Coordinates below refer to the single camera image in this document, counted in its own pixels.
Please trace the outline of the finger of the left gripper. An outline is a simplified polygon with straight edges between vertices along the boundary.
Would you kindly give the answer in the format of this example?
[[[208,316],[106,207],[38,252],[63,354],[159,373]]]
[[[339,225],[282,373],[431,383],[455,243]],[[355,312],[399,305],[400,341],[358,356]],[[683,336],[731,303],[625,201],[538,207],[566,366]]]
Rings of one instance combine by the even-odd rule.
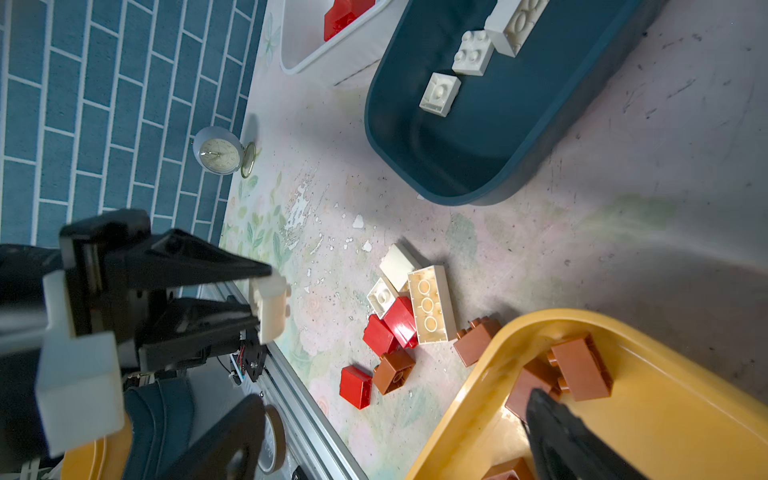
[[[157,371],[197,366],[212,354],[238,349],[240,333],[257,325],[251,308],[234,299],[171,300],[137,334],[139,368]]]
[[[179,229],[148,235],[107,253],[106,290],[155,291],[268,277],[271,265],[241,257]]]

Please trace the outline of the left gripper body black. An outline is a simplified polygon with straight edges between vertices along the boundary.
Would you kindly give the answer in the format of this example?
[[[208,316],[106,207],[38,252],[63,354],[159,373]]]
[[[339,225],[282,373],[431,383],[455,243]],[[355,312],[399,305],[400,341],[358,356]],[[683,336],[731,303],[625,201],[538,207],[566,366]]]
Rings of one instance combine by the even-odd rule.
[[[57,249],[1,246],[1,453],[59,456],[126,423],[119,342],[87,301],[109,250],[150,236],[141,209],[62,228]]]

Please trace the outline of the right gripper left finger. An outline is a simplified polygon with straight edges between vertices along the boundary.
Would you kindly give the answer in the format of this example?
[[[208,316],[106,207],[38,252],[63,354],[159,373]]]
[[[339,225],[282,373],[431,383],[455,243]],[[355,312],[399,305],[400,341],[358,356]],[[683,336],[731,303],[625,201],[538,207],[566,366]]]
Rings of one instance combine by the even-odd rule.
[[[265,406],[250,394],[222,417],[159,479],[253,479],[264,440]]]

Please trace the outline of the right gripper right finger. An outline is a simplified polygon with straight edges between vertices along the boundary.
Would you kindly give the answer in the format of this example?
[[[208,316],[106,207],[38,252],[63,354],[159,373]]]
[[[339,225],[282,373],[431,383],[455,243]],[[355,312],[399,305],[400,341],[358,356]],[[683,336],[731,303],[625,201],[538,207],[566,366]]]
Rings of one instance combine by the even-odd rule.
[[[526,407],[526,430],[541,479],[642,479],[567,406],[534,389]]]

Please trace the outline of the brown lego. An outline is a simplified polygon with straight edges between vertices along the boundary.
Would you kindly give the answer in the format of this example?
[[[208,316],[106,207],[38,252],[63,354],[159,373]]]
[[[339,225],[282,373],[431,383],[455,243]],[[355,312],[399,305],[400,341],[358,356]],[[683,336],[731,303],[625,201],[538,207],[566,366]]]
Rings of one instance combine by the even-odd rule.
[[[527,404],[535,389],[541,389],[555,401],[560,399],[558,379],[559,373],[549,363],[539,358],[532,359],[522,367],[505,401],[505,409],[525,422]]]

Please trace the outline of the cream lego brick bottom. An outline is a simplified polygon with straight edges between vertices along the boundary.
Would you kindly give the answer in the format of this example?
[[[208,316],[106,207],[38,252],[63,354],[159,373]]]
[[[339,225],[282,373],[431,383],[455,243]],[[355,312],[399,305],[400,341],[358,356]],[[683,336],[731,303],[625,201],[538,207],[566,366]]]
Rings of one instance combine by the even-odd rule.
[[[288,299],[291,287],[277,270],[270,276],[249,280],[248,302],[252,314],[258,318],[258,337],[261,345],[279,338],[290,316]]]

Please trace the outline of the red lego brick bottom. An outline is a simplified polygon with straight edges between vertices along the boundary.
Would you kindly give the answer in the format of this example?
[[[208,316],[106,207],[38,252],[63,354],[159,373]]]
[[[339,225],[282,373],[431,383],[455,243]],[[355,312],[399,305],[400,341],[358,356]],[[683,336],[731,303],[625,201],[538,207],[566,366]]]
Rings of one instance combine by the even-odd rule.
[[[367,408],[371,401],[372,377],[355,366],[341,370],[339,395],[358,410]]]

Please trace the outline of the brown lego brick cluster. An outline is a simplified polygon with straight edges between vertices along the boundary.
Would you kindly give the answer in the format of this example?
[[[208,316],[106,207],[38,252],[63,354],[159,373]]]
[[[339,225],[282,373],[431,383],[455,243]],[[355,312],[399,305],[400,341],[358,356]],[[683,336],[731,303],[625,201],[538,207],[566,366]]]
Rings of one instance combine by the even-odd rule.
[[[415,365],[405,350],[384,354],[374,368],[373,384],[382,395],[387,395],[405,384]]]

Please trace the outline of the red lego cluster brick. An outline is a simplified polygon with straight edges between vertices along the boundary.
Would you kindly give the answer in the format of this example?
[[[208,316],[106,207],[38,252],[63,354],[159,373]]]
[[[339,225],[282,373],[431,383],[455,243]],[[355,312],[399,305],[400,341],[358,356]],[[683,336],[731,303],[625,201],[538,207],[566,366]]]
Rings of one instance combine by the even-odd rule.
[[[398,297],[383,318],[370,315],[362,339],[378,357],[399,348],[416,348],[418,336],[411,299]]]

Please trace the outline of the cream long lego brick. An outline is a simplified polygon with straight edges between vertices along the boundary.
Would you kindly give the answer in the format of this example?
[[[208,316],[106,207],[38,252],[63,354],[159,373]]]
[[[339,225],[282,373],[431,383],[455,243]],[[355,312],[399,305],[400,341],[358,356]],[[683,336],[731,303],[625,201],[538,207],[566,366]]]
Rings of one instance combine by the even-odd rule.
[[[418,342],[454,340],[456,321],[444,266],[431,265],[409,273],[408,286]]]

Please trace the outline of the white square lego brick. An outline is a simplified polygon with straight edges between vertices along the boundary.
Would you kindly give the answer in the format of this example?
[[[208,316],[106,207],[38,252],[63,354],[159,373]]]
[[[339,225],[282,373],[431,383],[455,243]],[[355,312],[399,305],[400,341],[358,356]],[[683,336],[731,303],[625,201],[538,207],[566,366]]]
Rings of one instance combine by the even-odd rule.
[[[403,246],[392,244],[380,261],[380,270],[398,293],[408,290],[408,277],[422,266]]]

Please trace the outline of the small white lego brick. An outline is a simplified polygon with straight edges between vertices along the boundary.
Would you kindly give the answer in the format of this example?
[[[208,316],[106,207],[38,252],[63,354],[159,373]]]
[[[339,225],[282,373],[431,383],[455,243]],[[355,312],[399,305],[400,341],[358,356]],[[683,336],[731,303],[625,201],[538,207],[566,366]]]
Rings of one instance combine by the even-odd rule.
[[[434,72],[425,88],[419,107],[428,113],[446,117],[461,86],[461,80],[452,75]]]

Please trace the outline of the small white lego single stud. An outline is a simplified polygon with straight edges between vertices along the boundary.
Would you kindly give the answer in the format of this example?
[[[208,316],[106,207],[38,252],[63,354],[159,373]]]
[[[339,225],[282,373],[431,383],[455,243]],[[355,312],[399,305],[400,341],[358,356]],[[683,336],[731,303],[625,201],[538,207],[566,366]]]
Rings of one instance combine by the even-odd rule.
[[[466,31],[454,55],[452,70],[456,74],[483,76],[494,52],[485,30]]]

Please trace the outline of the long white lego brick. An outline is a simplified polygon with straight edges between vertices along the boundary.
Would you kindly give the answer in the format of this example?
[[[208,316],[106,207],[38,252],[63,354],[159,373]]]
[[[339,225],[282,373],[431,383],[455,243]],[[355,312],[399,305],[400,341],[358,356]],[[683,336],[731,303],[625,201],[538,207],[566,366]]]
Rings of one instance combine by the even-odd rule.
[[[484,24],[495,50],[515,58],[548,4],[548,0],[498,0]]]

